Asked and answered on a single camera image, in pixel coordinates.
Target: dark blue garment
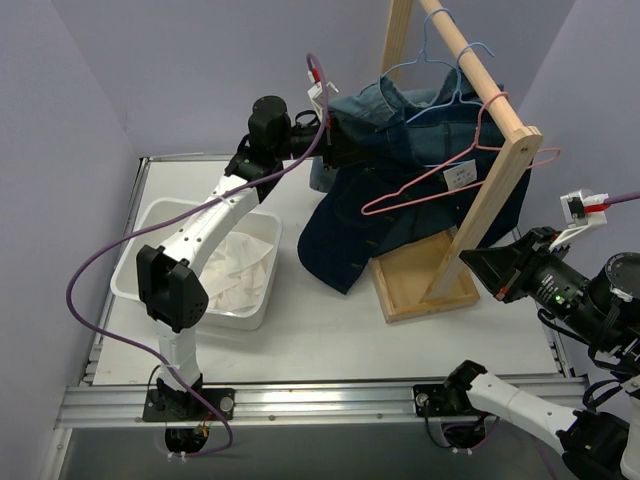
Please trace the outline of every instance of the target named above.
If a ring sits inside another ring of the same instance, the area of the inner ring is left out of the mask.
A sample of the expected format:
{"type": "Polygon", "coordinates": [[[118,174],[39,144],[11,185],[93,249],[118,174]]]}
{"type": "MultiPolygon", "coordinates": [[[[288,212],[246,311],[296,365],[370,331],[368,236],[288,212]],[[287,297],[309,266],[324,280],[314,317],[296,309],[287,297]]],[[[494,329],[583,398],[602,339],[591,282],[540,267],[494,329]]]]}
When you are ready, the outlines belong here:
{"type": "MultiPolygon", "coordinates": [[[[455,101],[433,110],[410,124],[406,120],[425,106],[451,99],[455,74],[439,90],[401,93],[382,78],[359,95],[332,102],[332,116],[355,142],[376,152],[360,165],[338,171],[331,190],[320,202],[298,241],[298,256],[313,275],[341,293],[347,293],[371,257],[407,243],[460,226],[479,188],[473,188],[423,204],[373,216],[360,209],[368,202],[397,191],[402,185],[469,147],[473,141],[479,106],[455,101]]],[[[479,101],[463,80],[463,99],[479,101]]],[[[501,146],[504,138],[488,114],[483,115],[480,143],[501,146]]],[[[475,159],[478,179],[486,178],[497,152],[474,150],[461,159],[475,159]]],[[[483,238],[488,246],[513,229],[529,183],[527,171],[483,238]]],[[[419,182],[402,196],[376,205],[381,208],[406,200],[446,192],[444,175],[438,172],[419,182]]]]}

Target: white plastic bin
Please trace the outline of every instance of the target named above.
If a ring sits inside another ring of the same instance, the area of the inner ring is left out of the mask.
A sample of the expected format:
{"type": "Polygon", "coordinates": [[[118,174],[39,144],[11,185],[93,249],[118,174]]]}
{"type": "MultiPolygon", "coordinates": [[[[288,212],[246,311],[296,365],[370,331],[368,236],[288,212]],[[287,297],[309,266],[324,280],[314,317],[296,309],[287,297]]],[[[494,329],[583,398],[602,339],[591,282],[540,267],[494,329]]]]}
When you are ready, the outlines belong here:
{"type": "MultiPolygon", "coordinates": [[[[142,215],[142,218],[137,222],[136,230],[169,220],[196,205],[198,205],[197,202],[187,200],[159,198],[149,205],[142,215]]],[[[111,277],[111,291],[114,295],[138,302],[140,301],[136,275],[136,254],[145,244],[154,248],[161,245],[164,240],[169,238],[186,221],[185,219],[169,227],[143,235],[142,237],[136,237],[129,242],[111,277]]],[[[260,292],[258,303],[251,310],[233,313],[208,308],[198,325],[255,330],[262,324],[271,286],[273,285],[273,278],[276,273],[278,246],[280,244],[280,237],[282,236],[282,220],[270,213],[254,211],[248,213],[240,220],[233,230],[246,233],[247,235],[251,235],[252,237],[273,245],[273,250],[271,250],[267,256],[267,281],[260,292]]]]}

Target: white cloth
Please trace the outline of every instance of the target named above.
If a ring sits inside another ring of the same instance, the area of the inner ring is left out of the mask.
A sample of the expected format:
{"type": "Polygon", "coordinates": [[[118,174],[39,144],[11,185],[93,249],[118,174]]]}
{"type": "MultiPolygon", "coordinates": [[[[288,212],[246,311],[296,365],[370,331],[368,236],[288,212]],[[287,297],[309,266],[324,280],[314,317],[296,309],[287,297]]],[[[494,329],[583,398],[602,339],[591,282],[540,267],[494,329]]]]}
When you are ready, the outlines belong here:
{"type": "Polygon", "coordinates": [[[227,312],[257,305],[267,280],[267,255],[273,245],[241,232],[230,232],[218,245],[200,275],[209,308],[227,312]]]}

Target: screw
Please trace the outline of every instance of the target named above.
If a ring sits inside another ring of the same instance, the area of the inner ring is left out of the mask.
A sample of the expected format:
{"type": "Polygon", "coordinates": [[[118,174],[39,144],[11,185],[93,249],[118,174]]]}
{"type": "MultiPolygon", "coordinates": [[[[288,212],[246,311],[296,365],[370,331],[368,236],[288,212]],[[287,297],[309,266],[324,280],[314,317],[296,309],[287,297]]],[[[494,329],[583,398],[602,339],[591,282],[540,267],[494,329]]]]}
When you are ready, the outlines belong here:
{"type": "Polygon", "coordinates": [[[231,397],[223,397],[220,400],[220,410],[225,413],[228,413],[233,408],[233,399],[231,397]]]}
{"type": "Polygon", "coordinates": [[[425,405],[429,405],[429,395],[426,393],[419,393],[416,395],[416,405],[419,407],[424,407],[425,405]]]}

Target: denim shirt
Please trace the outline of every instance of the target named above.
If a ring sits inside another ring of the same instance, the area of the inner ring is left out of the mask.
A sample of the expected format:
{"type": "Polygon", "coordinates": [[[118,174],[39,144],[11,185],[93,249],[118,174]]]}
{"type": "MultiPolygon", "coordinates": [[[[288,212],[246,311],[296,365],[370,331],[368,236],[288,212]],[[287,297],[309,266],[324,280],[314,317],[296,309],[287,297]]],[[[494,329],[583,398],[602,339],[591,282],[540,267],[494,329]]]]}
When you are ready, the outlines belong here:
{"type": "MultiPolygon", "coordinates": [[[[359,95],[334,100],[332,116],[351,140],[376,152],[365,163],[340,169],[329,193],[317,206],[298,240],[300,261],[313,275],[347,293],[371,257],[407,243],[460,226],[479,188],[373,216],[360,209],[393,193],[405,183],[467,149],[473,141],[479,106],[456,101],[407,124],[429,105],[448,103],[457,76],[451,72],[439,89],[400,92],[386,77],[359,95]]],[[[462,98],[479,101],[463,78],[462,98]]],[[[480,143],[501,146],[504,138],[488,113],[482,118],[480,143]]],[[[475,159],[478,180],[486,178],[497,152],[474,150],[460,161],[475,159]]],[[[496,242],[513,229],[529,183],[527,171],[484,236],[481,246],[496,242]]],[[[406,189],[401,196],[374,208],[395,205],[447,191],[442,172],[406,189]]]]}

